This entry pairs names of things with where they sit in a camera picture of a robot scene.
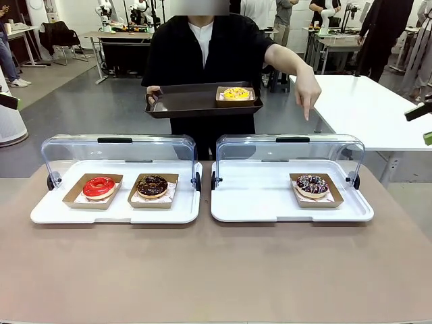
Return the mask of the person's left hand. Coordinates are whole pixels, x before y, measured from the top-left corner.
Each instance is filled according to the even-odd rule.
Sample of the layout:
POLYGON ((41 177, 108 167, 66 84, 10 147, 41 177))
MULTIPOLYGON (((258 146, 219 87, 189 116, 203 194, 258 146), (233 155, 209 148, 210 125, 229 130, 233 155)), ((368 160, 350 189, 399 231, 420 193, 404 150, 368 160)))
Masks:
POLYGON ((304 118, 308 121, 310 112, 315 108, 315 103, 321 94, 321 87, 315 78, 312 67, 306 65, 296 72, 294 94, 296 104, 302 107, 304 118))

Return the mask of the person's right hand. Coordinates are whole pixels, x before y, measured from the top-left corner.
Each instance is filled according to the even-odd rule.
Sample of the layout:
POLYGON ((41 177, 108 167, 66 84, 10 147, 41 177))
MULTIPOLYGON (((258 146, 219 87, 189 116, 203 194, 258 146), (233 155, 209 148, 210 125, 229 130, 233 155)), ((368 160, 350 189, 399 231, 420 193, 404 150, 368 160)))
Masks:
POLYGON ((146 101, 149 105, 154 105, 161 94, 159 86, 148 86, 146 88, 146 101))

